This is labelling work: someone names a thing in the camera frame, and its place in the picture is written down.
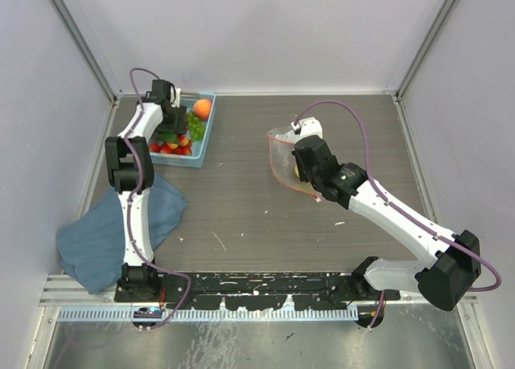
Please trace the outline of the clear zip bag orange zipper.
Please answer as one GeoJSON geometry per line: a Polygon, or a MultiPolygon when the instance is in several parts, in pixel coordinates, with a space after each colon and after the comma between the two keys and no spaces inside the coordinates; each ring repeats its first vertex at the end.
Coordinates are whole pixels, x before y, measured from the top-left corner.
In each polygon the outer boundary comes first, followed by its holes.
{"type": "Polygon", "coordinates": [[[321,200],[309,182],[300,182],[295,173],[295,157],[292,154],[294,144],[299,141],[293,134],[291,126],[274,128],[267,133],[269,144],[270,167],[274,177],[285,187],[310,195],[317,202],[321,200]]]}

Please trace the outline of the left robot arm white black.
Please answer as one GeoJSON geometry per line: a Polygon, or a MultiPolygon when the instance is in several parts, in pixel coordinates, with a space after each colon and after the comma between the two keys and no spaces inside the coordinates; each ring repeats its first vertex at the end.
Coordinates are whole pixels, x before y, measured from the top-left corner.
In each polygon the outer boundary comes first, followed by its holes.
{"type": "Polygon", "coordinates": [[[138,97],[134,116],[115,137],[105,139],[107,174],[122,208],[125,238],[119,301],[164,301],[163,272],[155,266],[150,242],[148,205],[155,170],[149,141],[156,129],[184,134],[187,108],[180,90],[168,80],[152,80],[150,91],[138,97]]]}

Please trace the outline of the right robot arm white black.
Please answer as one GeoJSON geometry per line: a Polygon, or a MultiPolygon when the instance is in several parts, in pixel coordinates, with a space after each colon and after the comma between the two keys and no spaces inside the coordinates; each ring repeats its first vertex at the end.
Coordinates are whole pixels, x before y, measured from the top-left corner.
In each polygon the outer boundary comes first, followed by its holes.
{"type": "Polygon", "coordinates": [[[455,308],[480,276],[480,241],[428,220],[369,179],[358,165],[338,163],[317,135],[295,143],[301,181],[309,182],[326,200],[338,203],[382,228],[405,246],[414,260],[370,257],[354,271],[354,293],[364,300],[380,291],[420,293],[440,310],[455,308]]]}

